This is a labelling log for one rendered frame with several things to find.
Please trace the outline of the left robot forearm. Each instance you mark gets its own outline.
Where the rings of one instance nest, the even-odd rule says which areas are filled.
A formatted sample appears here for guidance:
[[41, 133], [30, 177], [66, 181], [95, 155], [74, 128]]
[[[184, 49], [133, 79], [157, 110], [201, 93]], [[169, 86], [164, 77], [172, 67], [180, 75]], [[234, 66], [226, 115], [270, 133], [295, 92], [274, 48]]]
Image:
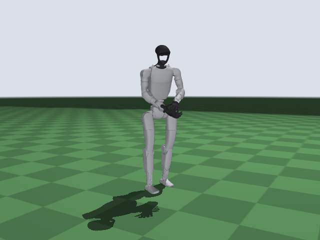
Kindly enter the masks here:
[[180, 103], [180, 101], [184, 98], [185, 96], [185, 90], [182, 88], [181, 92], [178, 92], [175, 96], [175, 98], [173, 99], [173, 101], [177, 101], [178, 103]]

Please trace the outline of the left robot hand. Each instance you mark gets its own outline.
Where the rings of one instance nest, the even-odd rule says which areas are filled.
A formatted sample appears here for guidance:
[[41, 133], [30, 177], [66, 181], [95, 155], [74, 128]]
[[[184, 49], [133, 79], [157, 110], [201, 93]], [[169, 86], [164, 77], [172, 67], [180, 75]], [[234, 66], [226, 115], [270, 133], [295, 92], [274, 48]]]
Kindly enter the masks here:
[[169, 108], [168, 112], [169, 112], [170, 109], [173, 107], [173, 108], [172, 108], [172, 111], [171, 111], [170, 113], [172, 113], [173, 110], [175, 109], [173, 115], [175, 114], [176, 110], [177, 110], [177, 112], [176, 112], [176, 115], [177, 115], [178, 112], [179, 112], [179, 103], [178, 103], [177, 101], [173, 101], [172, 103], [169, 103], [166, 107], [168, 107], [168, 106], [170, 106], [170, 105], [171, 105], [171, 107]]

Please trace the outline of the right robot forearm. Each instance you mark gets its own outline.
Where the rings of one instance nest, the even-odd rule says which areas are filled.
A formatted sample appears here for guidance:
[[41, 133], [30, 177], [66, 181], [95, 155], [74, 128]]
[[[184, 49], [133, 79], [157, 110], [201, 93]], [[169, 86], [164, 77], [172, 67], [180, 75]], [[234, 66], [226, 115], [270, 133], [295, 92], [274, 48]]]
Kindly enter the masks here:
[[149, 96], [149, 94], [147, 92], [143, 92], [142, 97], [144, 98], [144, 100], [146, 102], [148, 102], [149, 104], [152, 104], [153, 106], [158, 108], [158, 110], [160, 112], [164, 111], [164, 109], [161, 108], [161, 105], [164, 105], [164, 104], [162, 104], [159, 100], [155, 99], [154, 96]]

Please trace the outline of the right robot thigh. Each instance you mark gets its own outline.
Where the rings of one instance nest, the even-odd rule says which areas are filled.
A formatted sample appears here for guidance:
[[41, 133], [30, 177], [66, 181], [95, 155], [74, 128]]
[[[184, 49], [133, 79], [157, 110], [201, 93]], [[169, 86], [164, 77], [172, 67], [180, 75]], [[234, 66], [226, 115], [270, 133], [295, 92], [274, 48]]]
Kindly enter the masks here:
[[145, 112], [141, 116], [141, 121], [143, 122], [143, 134], [146, 152], [149, 154], [149, 151], [152, 151], [154, 155], [155, 125], [152, 110]]

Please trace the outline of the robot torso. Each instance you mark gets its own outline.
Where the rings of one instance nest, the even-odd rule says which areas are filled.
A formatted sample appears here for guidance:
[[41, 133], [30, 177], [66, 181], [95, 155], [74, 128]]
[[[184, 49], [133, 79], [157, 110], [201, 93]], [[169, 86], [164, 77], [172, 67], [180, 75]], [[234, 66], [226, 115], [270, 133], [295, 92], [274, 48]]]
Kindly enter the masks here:
[[[156, 65], [157, 67], [160, 67], [160, 65]], [[151, 96], [153, 96], [155, 99], [160, 101], [162, 104], [164, 104], [164, 100], [167, 99], [170, 90], [171, 90], [171, 84], [173, 79], [173, 69], [168, 64], [165, 65], [166, 68], [160, 69], [156, 66], [152, 65], [149, 68], [151, 69], [151, 74], [148, 77], [148, 91], [151, 92]], [[150, 110], [152, 111], [153, 119], [155, 120], [161, 120], [165, 119], [167, 116], [167, 113], [159, 111], [158, 108], [155, 106], [150, 106]]]

